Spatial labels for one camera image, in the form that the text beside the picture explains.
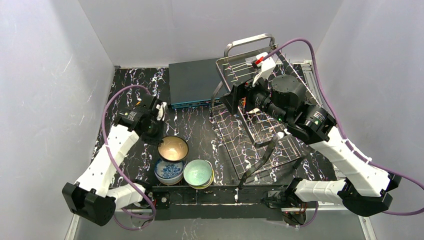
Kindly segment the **steel wire dish rack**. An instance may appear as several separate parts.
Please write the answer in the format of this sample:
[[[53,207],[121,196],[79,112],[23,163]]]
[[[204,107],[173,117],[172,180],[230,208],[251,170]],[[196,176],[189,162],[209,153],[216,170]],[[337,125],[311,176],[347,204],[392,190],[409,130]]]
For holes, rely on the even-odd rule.
[[[266,47],[229,55],[230,50],[235,47],[267,39],[269,39],[269,45]],[[248,61],[254,59],[256,55],[262,52],[270,52],[277,47],[278,44],[275,43],[275,38],[272,34],[262,33],[229,43],[224,50],[224,57],[216,61],[216,69],[220,74],[221,83],[218,84],[212,94],[211,98],[214,98],[214,102],[211,103],[210,110],[239,180],[242,179],[243,174],[247,170],[261,160],[274,135],[283,132],[285,126],[266,113],[255,110],[250,111],[251,113],[242,112],[239,106],[237,113],[231,115],[224,104],[218,100],[218,95],[223,95],[219,91],[225,89],[225,93],[229,93],[233,84],[239,83],[241,80],[248,80],[248,77],[254,76],[254,69]],[[269,77],[268,88],[271,89],[271,81],[275,77],[291,75],[306,85],[306,100],[308,103],[322,105],[323,99],[316,83],[312,60],[291,62],[281,52],[277,53],[276,56],[276,67]],[[296,162],[304,151],[302,144],[294,137],[280,141],[269,160],[249,178],[254,178],[255,176],[265,178],[266,173],[272,172],[271,169],[281,168],[283,165],[290,165],[290,163]]]

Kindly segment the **blue white floral bowl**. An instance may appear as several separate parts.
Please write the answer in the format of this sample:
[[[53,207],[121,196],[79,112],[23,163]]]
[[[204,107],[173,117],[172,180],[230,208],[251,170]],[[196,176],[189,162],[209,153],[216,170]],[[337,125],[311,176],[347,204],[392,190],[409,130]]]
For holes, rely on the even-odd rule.
[[[160,158],[154,166],[154,174],[162,184],[171,186],[183,179],[184,167],[183,161],[170,162]]]

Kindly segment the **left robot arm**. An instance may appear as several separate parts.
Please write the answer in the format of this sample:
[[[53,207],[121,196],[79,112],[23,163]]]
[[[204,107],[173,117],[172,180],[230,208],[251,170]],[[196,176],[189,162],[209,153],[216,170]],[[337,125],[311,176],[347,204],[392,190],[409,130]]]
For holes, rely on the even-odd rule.
[[[110,189],[116,167],[129,150],[142,141],[158,146],[162,143],[167,103],[152,95],[144,95],[133,108],[124,108],[117,116],[106,143],[85,172],[75,181],[66,183],[62,195],[69,210],[99,226],[106,225],[117,209],[141,202],[146,189],[130,182]]]

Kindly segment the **orange bowl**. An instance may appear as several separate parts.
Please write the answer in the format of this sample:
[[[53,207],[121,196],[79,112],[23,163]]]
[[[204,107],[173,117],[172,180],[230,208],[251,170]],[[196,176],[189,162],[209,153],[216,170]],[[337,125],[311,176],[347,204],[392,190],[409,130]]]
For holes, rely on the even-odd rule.
[[[239,108],[242,112],[245,111],[245,108],[246,108],[246,98],[245,97],[240,100]]]

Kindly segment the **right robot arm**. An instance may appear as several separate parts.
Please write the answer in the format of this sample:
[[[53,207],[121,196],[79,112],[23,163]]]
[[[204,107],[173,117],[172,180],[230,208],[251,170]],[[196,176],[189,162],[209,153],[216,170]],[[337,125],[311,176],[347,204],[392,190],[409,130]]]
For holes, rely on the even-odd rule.
[[[326,202],[345,206],[362,217],[387,211],[392,203],[390,191],[397,188],[401,177],[362,161],[344,142],[336,120],[322,107],[309,104],[306,86],[294,76],[280,75],[266,87],[260,78],[233,85],[220,97],[231,115],[241,101],[246,111],[259,109],[286,125],[286,135],[318,151],[345,175],[337,181],[311,181],[296,177],[284,192],[277,194],[278,203],[300,205]]]

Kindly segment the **dark blue gold bowl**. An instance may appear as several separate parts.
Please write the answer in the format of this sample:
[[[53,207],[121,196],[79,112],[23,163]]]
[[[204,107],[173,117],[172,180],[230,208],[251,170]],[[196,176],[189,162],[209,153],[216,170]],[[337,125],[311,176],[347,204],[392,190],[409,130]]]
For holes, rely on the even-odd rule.
[[[187,142],[175,135],[165,136],[157,147],[159,156],[169,162],[183,161],[189,154]]]

